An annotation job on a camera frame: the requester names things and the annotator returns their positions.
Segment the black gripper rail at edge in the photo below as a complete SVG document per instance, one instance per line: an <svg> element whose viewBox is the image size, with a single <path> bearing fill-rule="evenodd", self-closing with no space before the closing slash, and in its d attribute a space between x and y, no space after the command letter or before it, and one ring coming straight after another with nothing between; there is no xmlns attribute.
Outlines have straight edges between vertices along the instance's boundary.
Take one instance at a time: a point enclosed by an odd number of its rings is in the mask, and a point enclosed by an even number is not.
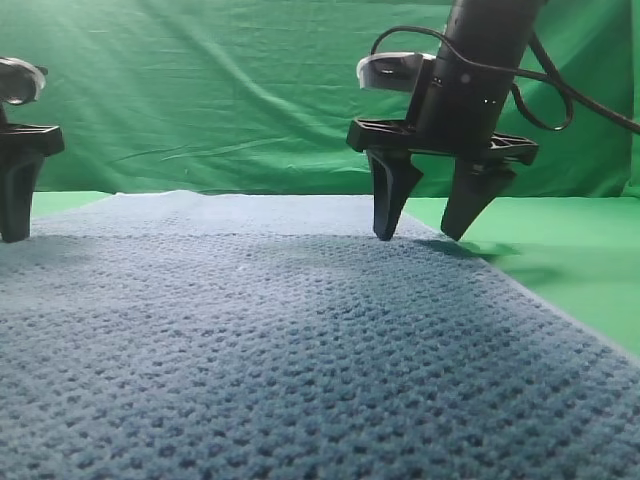
<svg viewBox="0 0 640 480"><path fill-rule="evenodd" d="M1 108L1 151L10 151L1 155L3 242L19 242L30 236L32 199L44 156L57 155L64 150L63 132L59 126L11 123L5 109Z"/></svg>

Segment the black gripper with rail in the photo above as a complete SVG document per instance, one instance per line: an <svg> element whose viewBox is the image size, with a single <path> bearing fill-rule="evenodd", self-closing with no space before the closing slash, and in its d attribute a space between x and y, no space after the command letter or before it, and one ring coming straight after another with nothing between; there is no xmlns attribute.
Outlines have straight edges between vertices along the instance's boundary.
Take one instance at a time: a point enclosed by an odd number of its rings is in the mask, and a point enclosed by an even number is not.
<svg viewBox="0 0 640 480"><path fill-rule="evenodd" d="M373 231L392 239L403 208L423 177L411 153L455 160L441 231L460 240L481 212L515 180L506 162L532 163L538 146L499 134L499 116L539 13L536 1L453 3L430 72L422 70L400 120L355 119L348 145L366 151L373 185Z"/></svg>

